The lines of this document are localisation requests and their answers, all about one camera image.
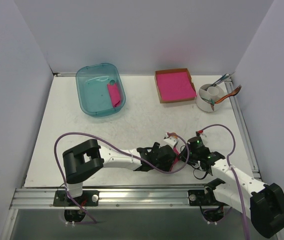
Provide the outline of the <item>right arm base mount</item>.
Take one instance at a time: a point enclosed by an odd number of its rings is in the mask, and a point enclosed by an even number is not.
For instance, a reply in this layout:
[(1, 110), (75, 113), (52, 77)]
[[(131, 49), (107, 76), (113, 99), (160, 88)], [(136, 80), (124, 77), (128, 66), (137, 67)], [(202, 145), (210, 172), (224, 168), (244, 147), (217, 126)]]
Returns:
[(213, 193), (206, 189), (191, 189), (187, 193), (189, 205), (199, 207), (200, 213), (208, 225), (218, 225), (232, 211), (232, 207), (216, 200)]

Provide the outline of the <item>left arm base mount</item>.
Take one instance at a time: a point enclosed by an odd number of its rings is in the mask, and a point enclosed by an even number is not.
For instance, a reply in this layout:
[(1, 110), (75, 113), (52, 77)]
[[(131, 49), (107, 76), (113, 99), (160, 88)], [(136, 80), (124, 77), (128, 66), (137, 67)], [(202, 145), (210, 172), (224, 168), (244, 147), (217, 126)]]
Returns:
[[(86, 207), (97, 207), (99, 204), (99, 193), (97, 190), (84, 190), (81, 196), (73, 197), (73, 199), (83, 209)], [(55, 192), (52, 206), (64, 208), (63, 217), (67, 224), (74, 226), (94, 225), (97, 223), (93, 217), (89, 217), (89, 221), (84, 220), (88, 215), (68, 197), (65, 190), (57, 190)]]

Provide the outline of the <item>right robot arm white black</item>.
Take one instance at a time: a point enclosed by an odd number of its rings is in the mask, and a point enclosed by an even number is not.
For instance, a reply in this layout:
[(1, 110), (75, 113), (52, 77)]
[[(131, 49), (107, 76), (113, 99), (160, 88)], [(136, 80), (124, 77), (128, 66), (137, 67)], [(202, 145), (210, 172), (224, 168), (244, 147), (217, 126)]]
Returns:
[(191, 205), (216, 206), (203, 212), (208, 221), (222, 219), (221, 209), (228, 205), (245, 214), (265, 238), (271, 238), (284, 228), (284, 192), (279, 185), (268, 185), (247, 175), (219, 152), (210, 151), (200, 136), (188, 140), (180, 159), (190, 160), (192, 165), (198, 165), (197, 170), (205, 172), (205, 176), (214, 177), (199, 193), (188, 192)]

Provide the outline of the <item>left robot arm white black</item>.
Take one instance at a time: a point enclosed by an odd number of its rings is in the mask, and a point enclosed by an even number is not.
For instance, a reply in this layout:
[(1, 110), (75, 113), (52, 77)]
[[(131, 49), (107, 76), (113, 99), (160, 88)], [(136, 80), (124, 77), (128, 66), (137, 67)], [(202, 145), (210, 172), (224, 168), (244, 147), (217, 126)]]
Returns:
[(117, 152), (110, 147), (100, 146), (96, 139), (89, 139), (63, 152), (66, 174), (65, 200), (72, 206), (83, 199), (83, 182), (101, 168), (121, 168), (136, 172), (148, 172), (152, 166), (168, 172), (172, 169), (177, 154), (174, 151), (178, 140), (169, 137), (167, 145), (155, 142), (152, 147), (139, 147)]

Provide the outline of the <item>pink paper napkin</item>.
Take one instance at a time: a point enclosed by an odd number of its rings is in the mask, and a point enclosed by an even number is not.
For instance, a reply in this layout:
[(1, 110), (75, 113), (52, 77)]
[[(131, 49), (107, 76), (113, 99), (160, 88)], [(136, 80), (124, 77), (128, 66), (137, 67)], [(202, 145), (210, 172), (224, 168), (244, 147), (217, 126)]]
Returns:
[(168, 172), (169, 174), (178, 173), (185, 168), (185, 163), (184, 163), (180, 166), (180, 168), (174, 169), (175, 165), (177, 163), (179, 163), (178, 155), (180, 154), (180, 152), (177, 150), (177, 147), (175, 147), (175, 146), (173, 147), (173, 151), (176, 154), (176, 156), (175, 156), (175, 159), (174, 159), (174, 161), (173, 161), (173, 163), (172, 163), (172, 165), (169, 169), (169, 172)]

